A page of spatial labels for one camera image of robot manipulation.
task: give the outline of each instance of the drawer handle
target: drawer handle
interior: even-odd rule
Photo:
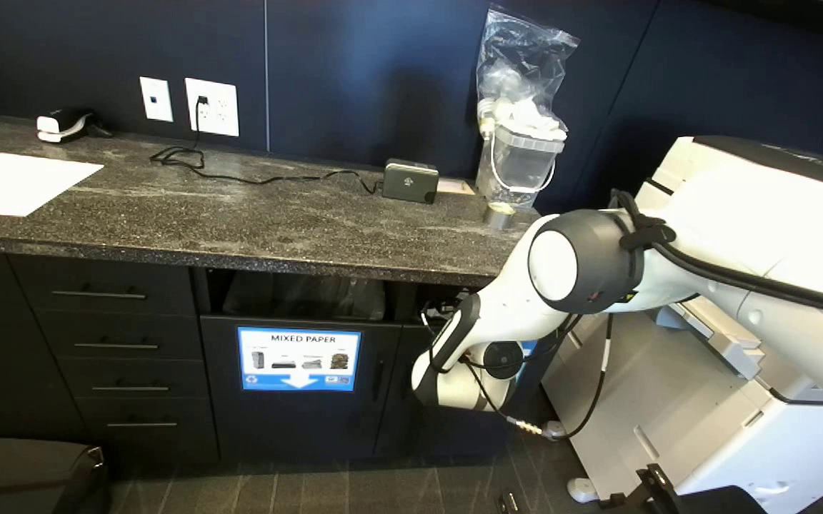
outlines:
[[[90,351],[156,351],[156,342],[105,342],[105,341],[77,341],[75,348],[90,348]]]
[[[105,424],[107,431],[179,428],[179,424]]]
[[[143,291],[82,291],[82,289],[55,289],[55,298],[82,298],[82,301],[149,301]]]
[[[95,394],[169,394],[172,386],[90,386]]]

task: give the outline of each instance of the white container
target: white container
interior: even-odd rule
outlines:
[[[553,161],[562,151],[566,129],[557,118],[529,104],[503,107],[483,122],[476,191],[489,204],[526,204],[553,181]]]

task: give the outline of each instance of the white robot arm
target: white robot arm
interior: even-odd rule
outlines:
[[[410,369],[429,405],[503,405],[519,341],[566,314],[642,312],[702,294],[823,386],[823,162],[682,138],[636,208],[537,219]]]

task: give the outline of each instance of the cabinet drawer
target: cabinet drawer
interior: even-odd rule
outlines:
[[[63,361],[75,396],[199,396],[202,364]]]
[[[82,401],[80,412],[112,466],[217,461],[207,401]]]
[[[10,258],[37,312],[193,314],[186,269]]]
[[[193,318],[40,312],[47,346],[63,356],[199,361]]]

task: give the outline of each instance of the plastic bag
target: plastic bag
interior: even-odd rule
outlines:
[[[490,8],[476,54],[476,115],[489,118],[496,104],[532,104],[537,112],[552,115],[566,61],[577,45],[567,31]]]

